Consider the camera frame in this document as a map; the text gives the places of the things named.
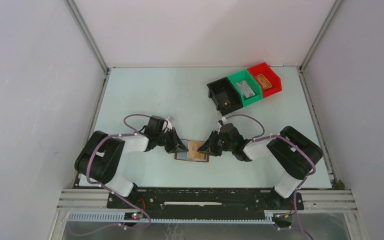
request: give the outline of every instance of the metal frame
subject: metal frame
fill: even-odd
[[[92,133],[99,109],[101,107],[102,99],[104,97],[105,89],[108,82],[108,77],[110,69],[104,61],[103,56],[101,55],[98,46],[96,45],[92,35],[84,22],[82,15],[80,14],[79,9],[77,8],[74,0],[65,0],[68,8],[70,9],[75,21],[77,22],[80,30],[82,31],[87,43],[91,47],[95,57],[99,61],[103,71],[107,74],[105,77],[104,83],[102,84],[101,93],[99,95],[98,103],[95,108],[95,113],[90,124],[86,139]],[[322,129],[320,127],[318,115],[316,108],[314,106],[311,92],[309,86],[307,85],[303,71],[307,67],[309,61],[311,60],[317,46],[319,45],[321,39],[326,33],[328,27],[330,26],[335,15],[338,13],[341,5],[344,0],[336,0],[333,4],[326,20],[324,21],[317,37],[315,38],[311,48],[309,49],[301,67],[297,67],[298,75],[301,81],[302,89],[304,91],[305,98],[310,110],[311,118],[316,130],[316,134],[319,139],[320,146],[324,153],[324,160],[328,169],[328,173],[331,176],[332,181],[338,179],[336,177],[336,167],[334,162],[331,160],[328,146],[325,143],[324,136],[322,134]],[[350,234],[351,240],[366,240],[367,236],[365,235],[364,226],[360,220],[360,216],[357,210],[354,197],[350,190],[300,190],[302,194],[302,199],[304,202],[304,210],[301,210],[300,213],[343,213],[348,227],[348,232]],[[48,234],[48,240],[61,240],[63,238],[64,229],[66,227],[68,217],[72,213],[79,212],[96,212],[96,213],[121,213],[129,212],[131,209],[108,209],[107,208],[107,199],[109,192],[104,189],[96,188],[87,188],[87,189],[63,189],[61,196],[56,207],[56,211],[52,220],[52,225]],[[268,216],[274,213],[282,213],[287,211],[265,211]],[[161,219],[154,219],[155,222],[159,222]]]

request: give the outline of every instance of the green object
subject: green object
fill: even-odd
[[[240,94],[240,99],[242,100],[242,105],[244,107],[263,99],[261,86],[246,69],[229,75],[227,78]]]

